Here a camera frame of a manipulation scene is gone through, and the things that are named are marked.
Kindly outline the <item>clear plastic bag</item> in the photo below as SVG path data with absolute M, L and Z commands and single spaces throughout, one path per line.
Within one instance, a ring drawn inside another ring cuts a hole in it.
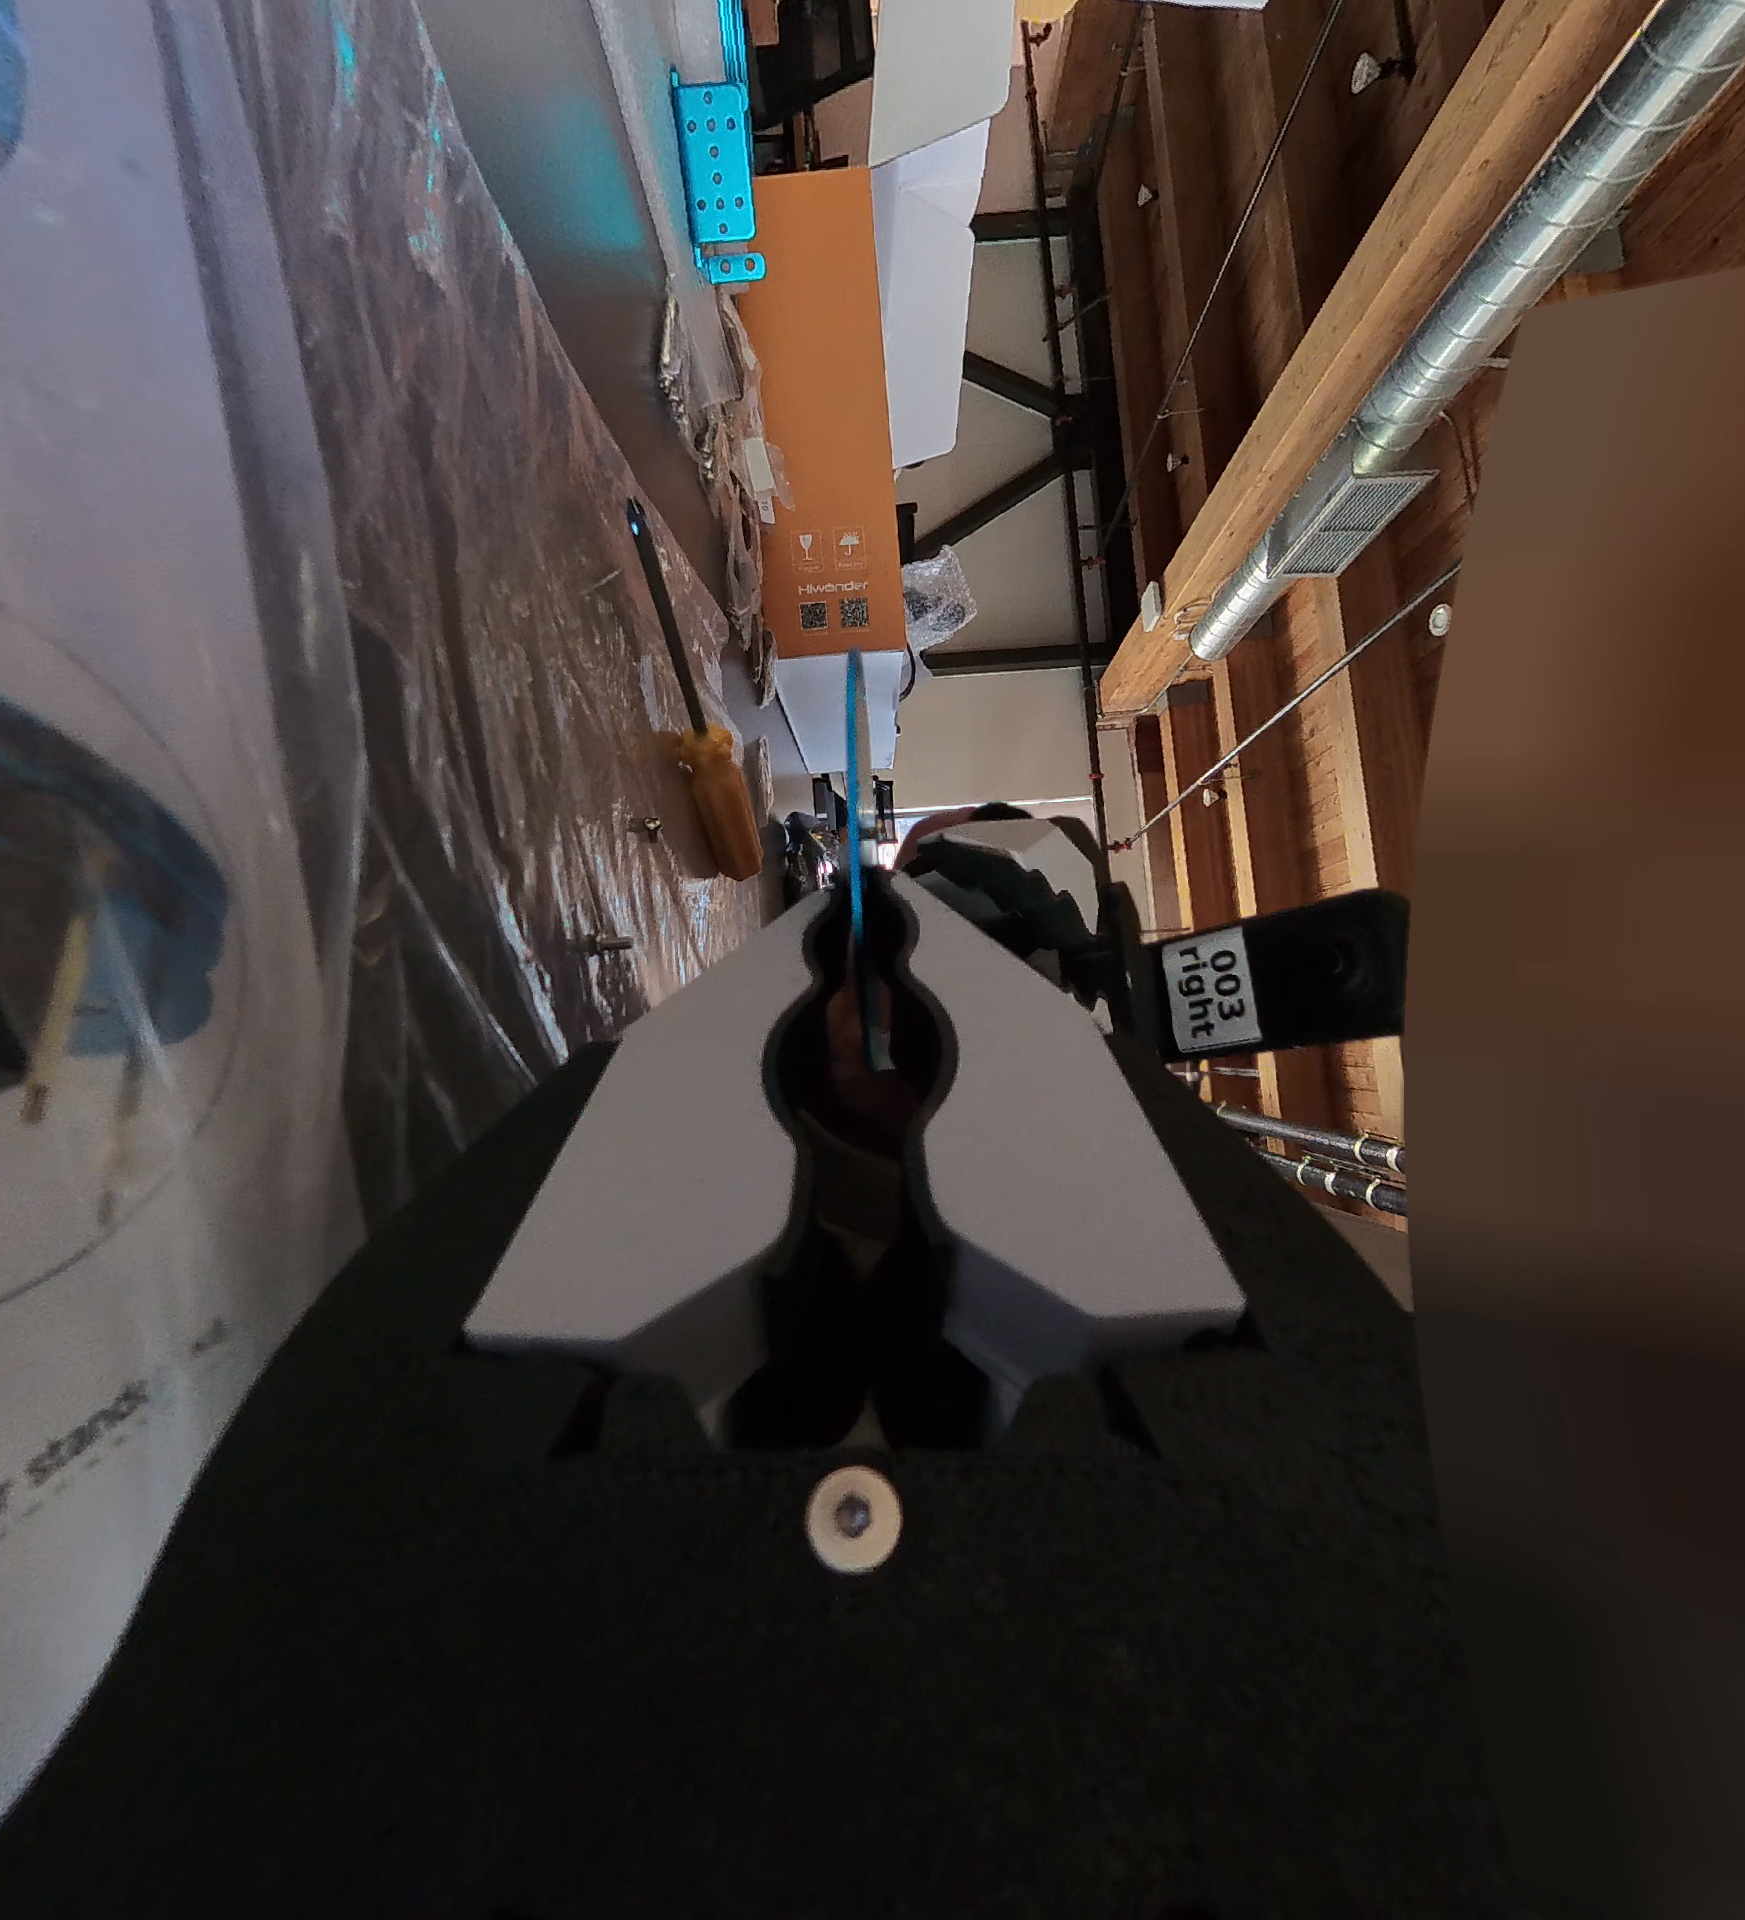
M 583 389 L 417 3 L 220 3 L 324 472 L 362 777 L 343 1117 L 365 1225 L 758 930 L 707 860 L 624 527 L 715 688 L 730 623 Z M 662 816 L 649 843 L 634 819 Z M 586 956 L 593 930 L 637 952 Z

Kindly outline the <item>silver ventilation duct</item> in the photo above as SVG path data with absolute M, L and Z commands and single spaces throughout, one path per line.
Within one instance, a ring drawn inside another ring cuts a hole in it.
M 1272 514 L 1204 614 L 1190 661 L 1239 645 L 1296 578 L 1328 507 L 1387 489 L 1437 412 L 1565 275 L 1637 187 L 1745 69 L 1745 3 L 1668 3 L 1566 124 L 1560 141 L 1492 221 L 1459 275 L 1412 325 L 1351 419 Z

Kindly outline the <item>wooden ceiling beam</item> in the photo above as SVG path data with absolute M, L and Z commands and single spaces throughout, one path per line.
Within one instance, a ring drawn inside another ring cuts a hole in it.
M 1160 700 L 1192 648 L 1174 629 L 1213 605 L 1492 221 L 1665 12 L 1668 3 L 1496 8 L 1162 563 L 1160 626 L 1133 626 L 1105 668 L 1098 696 L 1114 722 Z

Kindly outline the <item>bubble wrap bag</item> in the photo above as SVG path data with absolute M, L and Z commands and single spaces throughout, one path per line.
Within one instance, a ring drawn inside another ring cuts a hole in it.
M 977 601 L 952 546 L 902 563 L 906 645 L 920 656 L 964 629 Z

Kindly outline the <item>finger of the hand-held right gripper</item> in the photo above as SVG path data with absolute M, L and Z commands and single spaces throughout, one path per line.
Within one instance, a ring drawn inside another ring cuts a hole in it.
M 1098 899 L 1098 848 L 1069 815 L 970 815 L 947 829 L 947 845 L 1009 863 L 1041 877 L 1053 896 Z

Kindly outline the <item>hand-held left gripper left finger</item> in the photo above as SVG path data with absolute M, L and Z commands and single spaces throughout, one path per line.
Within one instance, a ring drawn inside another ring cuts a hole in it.
M 660 1376 L 733 1442 L 852 1429 L 852 1263 L 819 1225 L 838 896 L 634 1020 L 462 1323 L 478 1359 Z

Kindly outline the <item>orange cardboard box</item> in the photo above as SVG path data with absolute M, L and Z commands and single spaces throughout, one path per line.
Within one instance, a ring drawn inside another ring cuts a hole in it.
M 762 530 L 762 626 L 804 767 L 845 770 L 848 653 L 867 755 L 896 758 L 906 668 L 896 477 L 955 441 L 989 128 L 1011 3 L 883 3 L 867 165 L 758 179 L 766 274 L 739 297 L 788 495 Z

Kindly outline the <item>black steel truss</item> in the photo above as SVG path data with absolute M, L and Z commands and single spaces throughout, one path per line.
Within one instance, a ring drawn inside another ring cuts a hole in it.
M 1041 699 L 1067 780 L 1031 795 L 1098 803 L 1107 752 L 1086 680 L 1133 610 L 1127 537 L 1098 555 L 1098 512 L 1124 480 L 1098 248 L 1078 214 L 1030 194 L 980 207 L 970 233 L 955 440 L 897 473 L 913 562 L 934 584 L 955 569 L 970 607 L 925 667 L 952 691 Z

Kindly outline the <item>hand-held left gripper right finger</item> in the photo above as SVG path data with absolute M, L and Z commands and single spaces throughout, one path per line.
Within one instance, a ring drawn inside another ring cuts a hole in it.
M 951 1243 L 941 1331 L 986 1378 L 986 1433 L 1041 1378 L 1232 1334 L 1242 1286 L 1089 1011 L 913 877 L 890 892 L 897 976 L 951 1072 L 918 1163 Z

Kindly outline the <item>blue perforated bracket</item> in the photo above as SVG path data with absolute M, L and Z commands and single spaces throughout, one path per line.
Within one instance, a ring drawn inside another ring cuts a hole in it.
M 685 80 L 667 72 L 688 245 L 697 274 L 723 291 L 766 274 L 755 245 L 749 95 L 742 80 Z

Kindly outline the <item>pile of small screw bags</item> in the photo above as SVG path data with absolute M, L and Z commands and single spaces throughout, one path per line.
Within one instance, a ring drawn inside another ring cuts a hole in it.
M 653 344 L 653 383 L 670 428 L 688 445 L 692 466 L 708 495 L 720 527 L 723 584 L 720 605 L 733 623 L 742 662 L 762 706 L 777 699 L 778 648 L 765 623 L 765 530 L 778 507 L 791 507 L 782 451 L 765 435 L 762 361 L 739 320 L 730 291 L 715 294 L 720 341 L 739 374 L 739 395 L 695 399 L 688 325 L 673 291 L 665 291 Z

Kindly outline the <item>orange handle screwdriver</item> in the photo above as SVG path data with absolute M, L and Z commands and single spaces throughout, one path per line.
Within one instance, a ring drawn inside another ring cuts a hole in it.
M 726 726 L 708 725 L 707 717 L 702 699 L 692 674 L 692 656 L 667 598 L 660 550 L 653 544 L 653 533 L 638 496 L 624 501 L 624 523 L 637 546 L 646 589 L 653 605 L 653 616 L 660 620 L 660 636 L 665 642 L 667 667 L 673 671 L 688 717 L 685 726 L 660 732 L 660 738 L 688 783 L 692 808 L 715 860 L 715 872 L 733 882 L 749 882 L 762 872 L 762 834 L 749 789 L 736 758 L 733 732 Z

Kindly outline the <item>blue round metal disc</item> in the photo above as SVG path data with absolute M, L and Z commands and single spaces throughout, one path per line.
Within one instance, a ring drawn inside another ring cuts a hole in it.
M 859 648 L 845 653 L 845 808 L 848 960 L 859 1023 L 859 1061 L 867 1072 L 881 1072 L 890 1067 L 890 1017 L 881 1011 L 881 981 L 867 943 L 867 877 L 878 867 L 881 841 L 875 770 L 870 764 L 867 662 Z

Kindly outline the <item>metal ceiling pipes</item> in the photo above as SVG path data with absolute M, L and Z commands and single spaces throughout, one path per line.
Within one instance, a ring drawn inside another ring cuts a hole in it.
M 1283 1179 L 1335 1200 L 1370 1213 L 1406 1218 L 1403 1144 L 1373 1131 L 1335 1131 L 1296 1120 L 1265 1117 L 1232 1104 L 1214 1104 Z

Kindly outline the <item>assembly guide booklet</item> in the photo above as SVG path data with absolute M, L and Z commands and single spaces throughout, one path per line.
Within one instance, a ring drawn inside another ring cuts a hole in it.
M 362 747 L 212 3 L 0 3 L 0 1814 L 358 1229 Z

